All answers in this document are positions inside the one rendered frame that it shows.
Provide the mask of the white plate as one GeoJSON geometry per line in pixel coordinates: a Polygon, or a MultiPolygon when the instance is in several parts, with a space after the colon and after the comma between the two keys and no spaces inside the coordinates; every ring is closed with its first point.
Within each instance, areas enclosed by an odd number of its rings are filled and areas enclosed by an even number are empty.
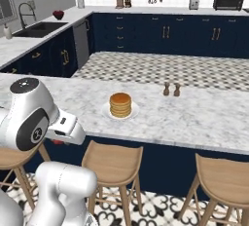
{"type": "Polygon", "coordinates": [[[112,115],[112,113],[110,111],[110,103],[106,102],[106,103],[103,104],[103,106],[101,108],[101,113],[106,118],[117,120],[117,121],[124,121],[124,120],[135,118],[139,113],[139,106],[133,101],[131,103],[131,113],[128,116],[126,116],[126,117],[115,117],[115,116],[112,115]]]}

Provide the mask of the light wooden bar stool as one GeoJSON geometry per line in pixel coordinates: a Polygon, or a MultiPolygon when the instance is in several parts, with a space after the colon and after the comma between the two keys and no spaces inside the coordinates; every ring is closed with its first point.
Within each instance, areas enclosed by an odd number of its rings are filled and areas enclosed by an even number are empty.
{"type": "Polygon", "coordinates": [[[35,185],[30,186],[27,179],[24,165],[30,161],[30,159],[39,152],[45,162],[50,160],[50,156],[45,148],[43,142],[40,142],[37,146],[29,151],[18,151],[9,148],[0,148],[0,170],[7,170],[8,174],[3,181],[0,181],[0,188],[3,186],[13,186],[21,188],[25,194],[25,197],[31,207],[35,208],[35,204],[32,198],[35,185]],[[14,173],[18,179],[18,184],[9,183],[8,179],[11,174],[14,173]]]}
{"type": "Polygon", "coordinates": [[[89,197],[89,212],[94,213],[95,203],[108,203],[122,206],[126,226],[131,226],[129,203],[137,200],[139,213],[142,213],[139,170],[143,148],[131,148],[119,145],[97,143],[92,140],[82,160],[82,166],[93,170],[97,175],[97,188],[89,197]],[[118,187],[121,201],[104,200],[104,187],[118,187]]]}
{"type": "Polygon", "coordinates": [[[196,154],[196,176],[181,210],[196,210],[197,226],[209,221],[223,226],[249,226],[249,163],[206,158],[196,154]],[[206,209],[198,205],[197,188],[201,187],[210,201],[206,209]]]}

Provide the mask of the grey framed window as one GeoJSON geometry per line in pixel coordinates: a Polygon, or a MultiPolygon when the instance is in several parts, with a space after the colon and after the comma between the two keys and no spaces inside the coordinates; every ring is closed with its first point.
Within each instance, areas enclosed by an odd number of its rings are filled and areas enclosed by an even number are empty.
{"type": "Polygon", "coordinates": [[[13,0],[0,0],[0,25],[17,18],[17,11],[13,0]]]}

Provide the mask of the stack of golden pancakes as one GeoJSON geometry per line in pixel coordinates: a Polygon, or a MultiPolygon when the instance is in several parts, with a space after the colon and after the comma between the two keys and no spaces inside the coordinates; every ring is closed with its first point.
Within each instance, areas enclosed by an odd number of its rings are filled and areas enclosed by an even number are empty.
{"type": "Polygon", "coordinates": [[[126,93],[115,93],[110,96],[110,112],[118,118],[127,117],[131,113],[131,96],[126,93]]]}

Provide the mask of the navy dining counter base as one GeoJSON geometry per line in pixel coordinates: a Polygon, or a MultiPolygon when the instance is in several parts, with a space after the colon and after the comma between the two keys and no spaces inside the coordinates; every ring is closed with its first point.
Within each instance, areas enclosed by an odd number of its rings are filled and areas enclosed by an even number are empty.
{"type": "Polygon", "coordinates": [[[82,145],[54,144],[49,139],[44,141],[44,145],[52,161],[79,166],[91,140],[125,147],[143,146],[144,151],[139,171],[141,190],[175,197],[186,197],[188,194],[196,175],[195,154],[208,158],[249,163],[249,154],[208,151],[89,135],[82,145]]]}

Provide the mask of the dark kitchen sink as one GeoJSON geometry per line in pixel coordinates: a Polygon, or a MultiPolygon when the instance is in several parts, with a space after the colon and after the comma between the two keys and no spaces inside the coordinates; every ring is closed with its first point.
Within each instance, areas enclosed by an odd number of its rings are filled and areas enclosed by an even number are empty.
{"type": "Polygon", "coordinates": [[[14,37],[31,37],[31,38],[43,38],[48,34],[54,32],[65,25],[65,22],[38,22],[34,25],[24,28],[21,31],[17,31],[13,34],[14,37]]]}

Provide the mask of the black toaster oven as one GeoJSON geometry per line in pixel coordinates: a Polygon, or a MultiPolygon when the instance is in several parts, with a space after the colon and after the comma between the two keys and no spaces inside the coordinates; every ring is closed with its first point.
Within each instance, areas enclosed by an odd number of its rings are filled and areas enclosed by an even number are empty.
{"type": "Polygon", "coordinates": [[[229,10],[240,11],[242,9],[244,0],[214,0],[213,9],[217,10],[229,10]]]}

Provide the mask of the white soap dispenser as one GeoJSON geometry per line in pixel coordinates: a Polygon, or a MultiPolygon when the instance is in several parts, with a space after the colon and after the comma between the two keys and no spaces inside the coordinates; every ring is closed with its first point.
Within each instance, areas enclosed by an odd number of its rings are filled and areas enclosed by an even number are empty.
{"type": "Polygon", "coordinates": [[[4,34],[5,34],[6,39],[8,40],[13,38],[12,31],[6,23],[4,24],[4,34]]]}

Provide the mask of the dark curved tap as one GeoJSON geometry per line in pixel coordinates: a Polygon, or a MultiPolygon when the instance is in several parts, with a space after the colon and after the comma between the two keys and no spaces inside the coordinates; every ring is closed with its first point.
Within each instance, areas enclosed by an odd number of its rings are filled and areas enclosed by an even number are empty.
{"type": "Polygon", "coordinates": [[[21,28],[22,28],[22,29],[25,29],[25,27],[27,26],[27,24],[24,22],[24,19],[23,19],[25,16],[33,17],[33,18],[34,18],[34,21],[37,21],[37,18],[36,18],[34,9],[33,9],[32,6],[31,6],[30,4],[28,4],[28,3],[22,2],[22,3],[19,4],[19,6],[18,6],[18,14],[19,14],[20,25],[21,25],[21,28]],[[28,6],[28,7],[30,8],[30,10],[31,10],[32,13],[31,13],[31,14],[23,14],[23,13],[21,12],[21,7],[22,7],[23,5],[28,6]]]}

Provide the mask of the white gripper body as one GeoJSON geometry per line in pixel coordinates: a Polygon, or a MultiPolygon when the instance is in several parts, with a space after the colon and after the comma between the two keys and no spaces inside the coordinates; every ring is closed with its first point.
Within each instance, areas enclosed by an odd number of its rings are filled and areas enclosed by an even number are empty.
{"type": "Polygon", "coordinates": [[[77,120],[62,119],[48,127],[46,138],[81,145],[86,133],[77,120]]]}

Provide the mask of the navy cupboards beside sink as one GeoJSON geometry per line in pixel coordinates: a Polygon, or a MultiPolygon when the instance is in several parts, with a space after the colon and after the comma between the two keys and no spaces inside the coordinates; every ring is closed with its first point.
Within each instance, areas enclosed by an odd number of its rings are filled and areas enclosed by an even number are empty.
{"type": "Polygon", "coordinates": [[[1,72],[70,78],[77,69],[73,29],[68,28],[5,66],[1,72]]]}

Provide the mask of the grey dishwasher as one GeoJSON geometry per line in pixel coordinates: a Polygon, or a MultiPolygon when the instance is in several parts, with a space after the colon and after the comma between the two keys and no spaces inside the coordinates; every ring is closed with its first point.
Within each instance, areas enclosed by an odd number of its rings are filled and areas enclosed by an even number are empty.
{"type": "Polygon", "coordinates": [[[81,69],[89,60],[89,43],[87,25],[84,19],[73,25],[73,33],[78,61],[78,68],[81,69]]]}

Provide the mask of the long navy base cupboard run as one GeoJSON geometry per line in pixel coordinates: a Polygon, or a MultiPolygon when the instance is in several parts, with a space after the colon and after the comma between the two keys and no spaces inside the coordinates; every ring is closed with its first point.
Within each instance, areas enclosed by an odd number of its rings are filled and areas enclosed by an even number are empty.
{"type": "Polygon", "coordinates": [[[249,59],[248,17],[93,13],[87,25],[92,52],[249,59]]]}

